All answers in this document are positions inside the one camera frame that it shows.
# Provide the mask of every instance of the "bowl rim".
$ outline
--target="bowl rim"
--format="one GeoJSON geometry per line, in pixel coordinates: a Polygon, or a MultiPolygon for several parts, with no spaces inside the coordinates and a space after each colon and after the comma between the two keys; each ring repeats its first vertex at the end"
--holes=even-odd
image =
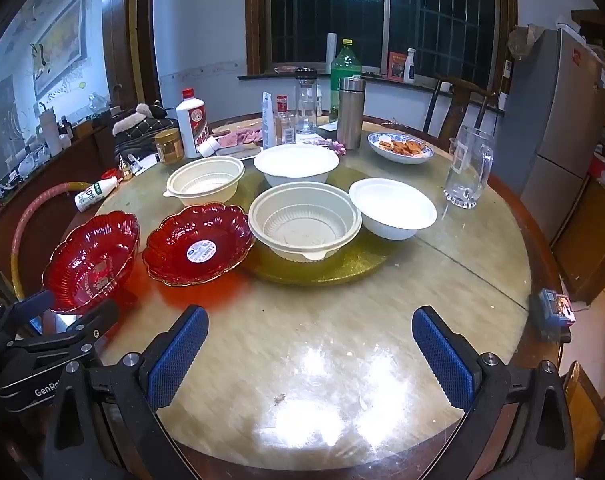
{"type": "Polygon", "coordinates": [[[410,135],[410,134],[397,134],[395,132],[373,132],[367,136],[367,140],[369,141],[369,145],[375,150],[380,150],[382,153],[387,153],[391,155],[397,155],[401,158],[410,158],[411,160],[429,160],[435,156],[435,150],[429,146],[429,143],[426,140],[420,139],[419,137],[410,135]],[[429,153],[425,156],[417,156],[417,155],[402,155],[401,153],[390,152],[389,150],[385,150],[380,146],[376,146],[375,143],[371,140],[374,135],[388,135],[388,136],[398,136],[404,137],[407,140],[416,140],[417,142],[422,142],[425,145],[425,148],[429,151],[429,153]]]}
{"type": "MultiPolygon", "coordinates": [[[[203,208],[203,207],[208,206],[208,205],[220,205],[220,206],[222,206],[225,209],[231,209],[232,207],[234,207],[234,208],[240,209],[241,213],[245,216],[245,218],[247,218],[247,213],[239,205],[234,205],[234,204],[227,205],[227,204],[224,204],[222,202],[207,202],[206,204],[188,205],[188,206],[185,206],[184,208],[182,208],[178,213],[175,213],[173,215],[169,215],[162,222],[160,222],[160,224],[158,225],[158,227],[156,227],[151,233],[149,233],[149,236],[147,236],[147,242],[149,241],[149,238],[151,237],[151,235],[153,235],[156,231],[160,231],[160,229],[163,227],[163,224],[167,220],[169,220],[170,218],[180,216],[187,209],[203,208]]],[[[155,282],[160,282],[160,283],[162,283],[164,285],[167,285],[167,286],[180,287],[180,286],[204,285],[204,283],[209,283],[209,282],[212,282],[213,280],[217,280],[223,274],[226,274],[230,270],[235,269],[237,266],[239,266],[239,264],[241,264],[245,260],[245,258],[249,254],[249,251],[253,248],[254,244],[256,243],[256,236],[252,232],[251,243],[247,246],[246,250],[242,253],[242,255],[237,260],[237,262],[234,262],[233,264],[224,267],[224,269],[220,270],[219,272],[214,273],[214,275],[212,277],[207,278],[206,280],[196,280],[194,282],[189,282],[189,283],[174,283],[174,282],[170,282],[169,280],[165,279],[161,275],[159,275],[156,272],[154,272],[150,268],[149,264],[147,263],[147,260],[144,257],[145,252],[149,249],[149,247],[147,245],[147,242],[145,242],[145,248],[142,250],[142,255],[141,255],[142,261],[143,261],[143,263],[145,265],[145,268],[147,269],[147,275],[152,280],[154,280],[155,282]]]]}
{"type": "Polygon", "coordinates": [[[228,187],[231,187],[234,184],[237,184],[244,174],[245,174],[245,165],[242,163],[241,160],[239,160],[238,158],[236,158],[234,156],[221,155],[221,156],[210,156],[207,158],[199,158],[198,160],[193,160],[192,162],[185,164],[182,168],[178,168],[171,175],[169,175],[169,178],[167,178],[167,192],[171,196],[174,196],[176,198],[202,198],[202,197],[209,196],[214,193],[223,191],[223,190],[227,189],[228,187]],[[235,177],[233,177],[230,181],[228,181],[227,183],[222,184],[221,186],[216,187],[214,189],[210,189],[208,191],[203,191],[200,193],[182,193],[182,192],[176,191],[173,188],[173,180],[175,180],[177,177],[179,177],[180,174],[184,173],[185,170],[190,170],[192,167],[195,167],[198,164],[205,164],[207,162],[211,163],[212,161],[219,162],[220,160],[223,160],[226,162],[232,162],[238,168],[238,174],[235,177]]]}
{"type": "Polygon", "coordinates": [[[265,192],[261,193],[251,203],[247,217],[248,217],[247,220],[249,221],[249,228],[251,229],[251,232],[254,234],[254,237],[257,238],[257,240],[259,240],[260,242],[262,242],[269,248],[274,248],[279,251],[284,251],[286,253],[308,254],[308,253],[316,253],[316,252],[322,252],[322,251],[333,251],[334,249],[339,249],[339,248],[347,245],[351,240],[353,240],[357,236],[357,234],[360,232],[360,229],[362,227],[362,213],[352,202],[351,198],[349,197],[349,193],[344,191],[343,189],[340,189],[339,187],[331,186],[331,184],[325,184],[322,182],[308,182],[308,181],[287,182],[285,184],[280,184],[279,186],[274,186],[272,188],[269,188],[265,192]],[[352,210],[355,211],[355,221],[353,222],[353,224],[351,224],[351,226],[347,230],[346,234],[343,237],[338,238],[338,240],[329,242],[327,244],[314,246],[314,247],[301,247],[301,246],[292,246],[292,245],[288,245],[288,244],[282,244],[279,241],[275,240],[274,238],[267,236],[262,231],[262,227],[259,227],[258,223],[254,221],[254,218],[256,216],[256,209],[258,208],[258,206],[260,206],[260,204],[262,202],[265,201],[265,199],[268,198],[268,195],[272,195],[272,194],[279,193],[282,191],[287,191],[289,189],[295,189],[296,187],[303,187],[306,189],[315,188],[316,190],[332,192],[337,197],[340,197],[343,200],[345,200],[345,202],[351,206],[352,210]]]}
{"type": "Polygon", "coordinates": [[[368,218],[371,218],[372,220],[378,222],[379,224],[386,225],[388,227],[393,227],[394,229],[402,229],[404,231],[420,231],[422,229],[427,229],[427,228],[431,227],[438,220],[438,209],[436,209],[435,204],[431,201],[431,199],[425,193],[420,191],[418,188],[410,186],[409,184],[405,184],[404,182],[400,182],[399,180],[393,180],[390,178],[363,178],[362,180],[358,180],[358,181],[354,182],[353,184],[351,184],[351,187],[349,188],[349,197],[351,197],[351,201],[362,212],[363,215],[368,216],[368,218]],[[422,195],[427,200],[427,202],[430,204],[429,209],[430,209],[431,215],[429,215],[429,218],[433,219],[433,221],[429,222],[427,225],[424,225],[422,227],[415,227],[415,226],[408,227],[406,224],[404,224],[404,225],[389,224],[386,221],[379,220],[378,219],[379,217],[377,218],[375,211],[373,212],[373,214],[370,214],[371,211],[363,210],[356,203],[356,202],[360,202],[357,199],[356,193],[364,186],[371,185],[371,184],[378,184],[378,183],[381,183],[381,184],[391,183],[395,187],[398,187],[398,186],[408,187],[408,188],[412,189],[413,191],[422,195]]]}
{"type": "MultiPolygon", "coordinates": [[[[52,255],[49,257],[49,261],[47,262],[47,265],[45,266],[44,270],[42,271],[42,277],[41,277],[42,287],[46,288],[45,284],[44,284],[44,279],[45,279],[44,277],[46,276],[47,272],[50,270],[50,267],[52,266],[52,262],[54,261],[54,256],[59,255],[59,253],[63,250],[63,248],[65,248],[67,246],[67,244],[70,243],[71,238],[73,237],[74,234],[76,234],[76,231],[78,231],[79,229],[81,229],[83,227],[86,227],[88,224],[90,224],[91,222],[93,222],[96,218],[109,218],[109,216],[117,215],[117,214],[120,214],[120,213],[124,214],[125,218],[127,218],[127,217],[133,218],[134,219],[134,225],[135,225],[135,228],[136,228],[136,235],[135,235],[135,239],[134,239],[134,244],[132,245],[132,248],[129,251],[129,254],[127,254],[127,259],[122,264],[122,267],[120,267],[120,269],[118,269],[118,272],[116,272],[116,277],[118,277],[120,274],[122,274],[122,271],[127,266],[127,264],[129,264],[131,262],[132,258],[134,257],[134,254],[136,254],[138,252],[138,248],[140,247],[140,222],[138,222],[138,218],[137,218],[137,216],[135,216],[134,213],[127,213],[125,211],[117,209],[115,211],[109,211],[109,213],[106,213],[106,214],[94,215],[94,216],[92,216],[92,218],[90,218],[84,224],[79,225],[78,227],[76,227],[76,228],[74,228],[74,229],[72,229],[70,231],[70,233],[67,235],[67,237],[61,243],[59,243],[56,246],[56,248],[52,252],[52,255]]],[[[95,293],[91,298],[89,298],[82,305],[78,305],[77,307],[75,307],[75,308],[73,308],[71,310],[65,310],[65,311],[54,310],[54,312],[56,312],[57,314],[63,314],[63,315],[64,314],[72,314],[73,312],[77,312],[79,309],[86,307],[89,303],[91,303],[93,300],[95,300],[95,298],[97,298],[100,294],[102,294],[103,290],[105,290],[105,288],[107,288],[110,285],[106,285],[103,288],[101,288],[99,291],[97,291],[97,293],[95,293]]]]}
{"type": "Polygon", "coordinates": [[[256,158],[254,158],[254,167],[260,172],[260,173],[264,173],[264,174],[268,174],[270,176],[277,176],[279,178],[296,178],[296,179],[301,179],[301,178],[309,178],[311,176],[318,176],[318,175],[322,175],[325,173],[330,173],[331,171],[335,170],[335,168],[338,167],[338,165],[340,164],[340,158],[339,156],[337,156],[337,153],[334,152],[333,150],[329,150],[328,148],[324,148],[322,146],[318,146],[316,144],[305,144],[304,142],[294,142],[292,144],[280,144],[278,146],[274,146],[272,148],[269,148],[268,150],[263,150],[262,152],[258,153],[256,155],[256,158]],[[263,165],[263,159],[266,156],[269,156],[269,153],[271,153],[272,155],[275,153],[273,151],[270,150],[276,150],[276,151],[281,151],[281,152],[285,152],[285,151],[291,151],[291,150],[326,150],[327,152],[330,153],[329,158],[331,159],[331,163],[329,164],[329,158],[327,158],[327,167],[323,169],[323,171],[317,172],[317,171],[311,171],[310,174],[304,174],[304,175],[300,175],[300,176],[291,176],[291,175],[284,175],[284,174],[277,174],[277,173],[273,173],[271,171],[266,171],[263,165]]]}

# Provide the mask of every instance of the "blue and white plate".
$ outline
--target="blue and white plate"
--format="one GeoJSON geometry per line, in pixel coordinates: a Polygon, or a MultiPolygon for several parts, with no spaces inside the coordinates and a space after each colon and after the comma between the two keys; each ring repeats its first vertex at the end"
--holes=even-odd
{"type": "Polygon", "coordinates": [[[373,148],[374,152],[382,155],[384,158],[393,160],[393,162],[399,162],[400,164],[422,164],[433,157],[433,150],[425,144],[424,140],[418,139],[417,137],[405,135],[405,134],[371,134],[369,136],[369,144],[373,148]],[[407,140],[414,140],[425,145],[423,151],[417,155],[400,155],[399,153],[391,152],[380,147],[380,141],[391,142],[406,142],[407,140]]]}

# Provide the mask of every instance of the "red bottle cap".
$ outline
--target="red bottle cap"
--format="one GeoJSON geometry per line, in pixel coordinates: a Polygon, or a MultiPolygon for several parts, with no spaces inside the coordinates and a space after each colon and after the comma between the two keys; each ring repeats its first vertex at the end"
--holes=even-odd
{"type": "Polygon", "coordinates": [[[276,108],[279,112],[287,111],[287,96],[286,95],[276,95],[276,108]]]}

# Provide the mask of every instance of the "metal screw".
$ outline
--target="metal screw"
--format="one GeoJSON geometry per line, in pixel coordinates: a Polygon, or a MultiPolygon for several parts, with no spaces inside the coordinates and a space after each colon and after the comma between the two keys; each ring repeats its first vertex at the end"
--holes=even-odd
{"type": "Polygon", "coordinates": [[[548,373],[553,374],[556,372],[556,365],[554,365],[551,361],[543,361],[541,362],[542,369],[548,373]]]}
{"type": "Polygon", "coordinates": [[[135,353],[127,354],[122,358],[122,364],[125,366],[135,366],[138,364],[138,361],[140,361],[140,356],[135,353]]]}
{"type": "Polygon", "coordinates": [[[80,368],[78,361],[72,361],[70,363],[67,363],[67,366],[64,367],[64,369],[67,370],[67,373],[70,373],[70,374],[73,374],[73,372],[78,370],[78,368],[80,368]]]}
{"type": "Polygon", "coordinates": [[[495,354],[492,354],[491,352],[487,354],[482,354],[482,362],[489,366],[495,366],[498,364],[498,357],[495,354]]]}

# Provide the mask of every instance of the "wooden chair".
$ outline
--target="wooden chair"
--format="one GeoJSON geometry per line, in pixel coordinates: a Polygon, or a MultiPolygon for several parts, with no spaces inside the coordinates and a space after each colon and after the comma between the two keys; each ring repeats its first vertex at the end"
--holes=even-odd
{"type": "Polygon", "coordinates": [[[589,462],[604,432],[605,400],[601,399],[578,362],[569,367],[564,390],[573,430],[575,473],[580,477],[594,478],[586,474],[593,470],[594,464],[589,462]]]}
{"type": "Polygon", "coordinates": [[[483,97],[482,105],[477,114],[476,123],[474,125],[475,128],[480,128],[480,125],[482,124],[482,119],[484,118],[485,112],[487,111],[487,105],[489,105],[489,101],[492,100],[493,97],[495,97],[495,92],[488,92],[486,90],[483,90],[476,84],[470,83],[469,81],[464,81],[463,79],[458,79],[457,77],[445,77],[438,75],[437,78],[438,82],[435,86],[435,90],[433,91],[433,95],[431,96],[431,102],[429,102],[429,108],[427,109],[425,118],[425,125],[423,126],[422,131],[404,125],[402,129],[404,131],[407,131],[409,134],[416,136],[420,139],[426,140],[427,142],[434,144],[441,150],[448,152],[449,144],[451,142],[450,139],[458,135],[458,130],[460,130],[464,116],[467,113],[467,109],[469,108],[469,102],[471,101],[471,92],[476,92],[477,94],[480,94],[483,97]],[[431,126],[431,119],[433,118],[435,104],[438,101],[438,95],[442,88],[442,83],[451,84],[453,97],[451,98],[451,104],[449,105],[447,115],[444,118],[444,123],[442,123],[440,134],[438,135],[438,137],[434,137],[429,135],[429,127],[431,126]]]}

